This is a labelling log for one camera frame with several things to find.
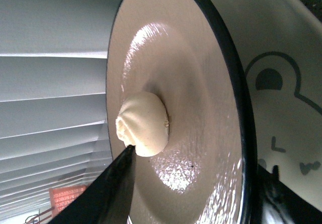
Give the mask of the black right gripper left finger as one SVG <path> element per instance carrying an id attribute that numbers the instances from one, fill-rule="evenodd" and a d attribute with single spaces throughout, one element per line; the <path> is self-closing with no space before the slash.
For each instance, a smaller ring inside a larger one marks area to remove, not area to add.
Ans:
<path id="1" fill-rule="evenodd" d="M 50 223 L 127 223 L 135 180 L 135 147 L 110 166 Z"/>

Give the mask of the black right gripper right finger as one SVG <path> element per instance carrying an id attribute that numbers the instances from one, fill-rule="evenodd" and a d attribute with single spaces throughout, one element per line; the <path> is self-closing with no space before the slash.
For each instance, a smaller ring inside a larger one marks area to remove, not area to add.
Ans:
<path id="1" fill-rule="evenodd" d="M 321 223 L 321 211 L 279 180 L 279 168 L 268 172 L 258 166 L 256 223 Z"/>

